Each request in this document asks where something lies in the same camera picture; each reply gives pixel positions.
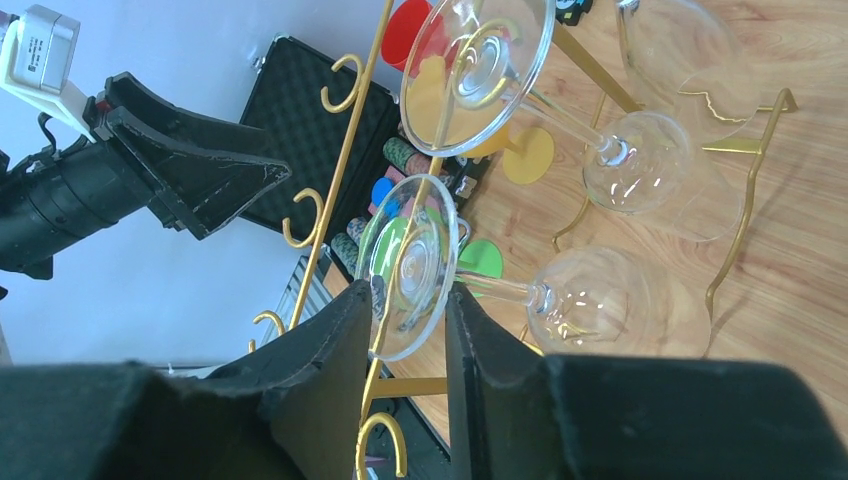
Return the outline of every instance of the yellow disc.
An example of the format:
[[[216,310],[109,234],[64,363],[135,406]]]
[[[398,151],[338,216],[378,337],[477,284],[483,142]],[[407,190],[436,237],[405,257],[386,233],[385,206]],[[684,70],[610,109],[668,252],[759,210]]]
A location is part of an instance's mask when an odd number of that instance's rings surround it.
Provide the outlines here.
[[[501,157],[506,178],[527,185],[542,178],[554,161],[554,139],[541,127],[528,128],[515,139],[521,151],[504,150]]]
[[[445,112],[442,111],[445,98],[446,70],[445,59],[439,56],[427,57],[421,61],[418,77],[406,91],[406,111],[409,114],[409,128],[424,143],[432,145],[436,129]],[[451,110],[447,133],[439,149],[468,141],[490,125],[503,110],[500,102],[494,102],[479,110],[466,110],[456,107]]]
[[[483,143],[477,145],[471,150],[468,150],[462,155],[469,158],[485,157],[497,152],[498,150],[503,150],[509,144],[509,123],[505,123],[503,127],[493,133],[491,137],[484,140]]]

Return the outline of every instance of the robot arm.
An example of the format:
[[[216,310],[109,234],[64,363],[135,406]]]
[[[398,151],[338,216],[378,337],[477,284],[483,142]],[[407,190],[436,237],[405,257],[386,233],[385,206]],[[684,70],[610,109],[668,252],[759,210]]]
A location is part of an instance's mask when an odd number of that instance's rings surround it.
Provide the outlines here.
[[[266,132],[178,108],[129,73],[85,97],[67,81],[78,22],[43,7],[4,21],[0,86],[42,110],[50,145],[11,170],[0,153],[0,270],[50,279],[53,255],[145,206],[200,240],[291,175],[264,154]],[[57,150],[50,118],[80,139]]]

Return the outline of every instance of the red cup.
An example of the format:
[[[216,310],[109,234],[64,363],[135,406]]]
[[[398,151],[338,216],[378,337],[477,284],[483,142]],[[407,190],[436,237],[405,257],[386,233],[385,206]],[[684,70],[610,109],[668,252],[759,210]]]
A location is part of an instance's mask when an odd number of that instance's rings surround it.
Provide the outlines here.
[[[415,37],[418,36],[419,30],[421,30],[432,9],[433,7],[427,0],[407,0],[398,7],[389,19],[388,25],[386,25],[383,46],[380,47],[383,61],[401,72],[404,71],[409,53],[412,50],[412,44],[415,43]],[[436,19],[424,32],[422,45],[425,45],[426,48],[419,54],[419,58],[427,58],[430,55],[444,55],[444,50],[447,49],[448,44],[449,40],[445,36],[444,25],[441,19]],[[413,78],[418,76],[417,67],[417,65],[413,65],[410,72],[410,76]]]

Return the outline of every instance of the blue poker chip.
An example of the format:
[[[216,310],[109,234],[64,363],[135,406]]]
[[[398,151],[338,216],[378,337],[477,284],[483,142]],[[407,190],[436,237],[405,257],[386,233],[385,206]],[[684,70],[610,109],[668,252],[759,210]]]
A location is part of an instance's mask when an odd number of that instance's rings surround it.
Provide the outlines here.
[[[379,206],[381,203],[383,203],[383,200],[386,199],[386,196],[389,194],[389,192],[392,191],[392,188],[394,187],[395,184],[390,178],[383,177],[377,180],[377,183],[374,184],[374,188],[371,189],[371,202],[373,202],[374,205]],[[386,205],[385,210],[386,213],[389,214],[389,216],[394,217],[400,211],[400,207],[397,205]]]

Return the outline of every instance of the glass base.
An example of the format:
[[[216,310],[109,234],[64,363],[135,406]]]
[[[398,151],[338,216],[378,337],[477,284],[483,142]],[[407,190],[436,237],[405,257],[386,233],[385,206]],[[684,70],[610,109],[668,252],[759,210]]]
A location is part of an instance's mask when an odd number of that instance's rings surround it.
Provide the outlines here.
[[[405,358],[433,332],[453,284],[458,244],[456,207],[438,178],[408,177],[380,204],[363,233],[356,272],[371,285],[377,358]]]
[[[542,70],[554,14],[553,2],[439,1],[404,70],[400,114],[409,141],[449,157],[500,130]]]

